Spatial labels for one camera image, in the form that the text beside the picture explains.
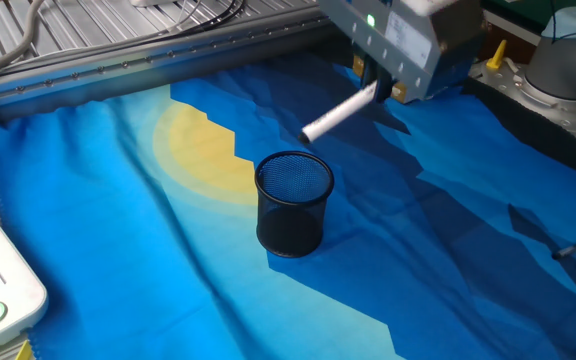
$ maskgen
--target blue cloth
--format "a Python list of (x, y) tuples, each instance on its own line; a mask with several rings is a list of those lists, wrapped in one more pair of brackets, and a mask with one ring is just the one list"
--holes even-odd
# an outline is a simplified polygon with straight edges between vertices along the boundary
[[(300, 54), (0, 125), (3, 226), (50, 296), (37, 358), (576, 359), (576, 255), (550, 258), (576, 172), (458, 89), (303, 148), (356, 81)], [(287, 149), (335, 174), (301, 259), (259, 245), (238, 177)]]

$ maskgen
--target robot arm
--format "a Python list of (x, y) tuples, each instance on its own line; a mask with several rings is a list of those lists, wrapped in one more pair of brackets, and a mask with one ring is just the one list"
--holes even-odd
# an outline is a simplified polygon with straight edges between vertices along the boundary
[(344, 103), (306, 126), (308, 143), (371, 101), (390, 96), (395, 82), (407, 98), (429, 99), (468, 76), (484, 40), (479, 0), (319, 0), (324, 13), (365, 54), (362, 85)]

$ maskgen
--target white marker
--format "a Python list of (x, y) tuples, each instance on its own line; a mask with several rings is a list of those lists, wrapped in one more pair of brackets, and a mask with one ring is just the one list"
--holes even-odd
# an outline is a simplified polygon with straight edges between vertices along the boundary
[(325, 113), (319, 119), (311, 122), (301, 129), (299, 141), (304, 144), (310, 144), (318, 137), (325, 134), (328, 130), (339, 125), (350, 115), (356, 113), (362, 107), (368, 105), (375, 98), (377, 90), (377, 81), (359, 90), (355, 95), (349, 97), (346, 101), (337, 105), (334, 109)]

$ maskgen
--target metal grid surface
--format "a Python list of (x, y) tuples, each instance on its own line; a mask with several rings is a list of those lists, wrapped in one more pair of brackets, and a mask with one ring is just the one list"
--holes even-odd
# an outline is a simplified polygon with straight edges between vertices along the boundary
[[(186, 13), (196, 5), (195, 0), (187, 1)], [(30, 3), (27, 0), (0, 1), (0, 56), (11, 51), (21, 40)], [(233, 23), (314, 4), (316, 0), (248, 0)], [(181, 29), (210, 21), (227, 11), (229, 5), (229, 0), (203, 0)], [(22, 60), (157, 33), (173, 26), (182, 17), (182, 8), (183, 1), (137, 8), (128, 0), (45, 0), (32, 48)]]

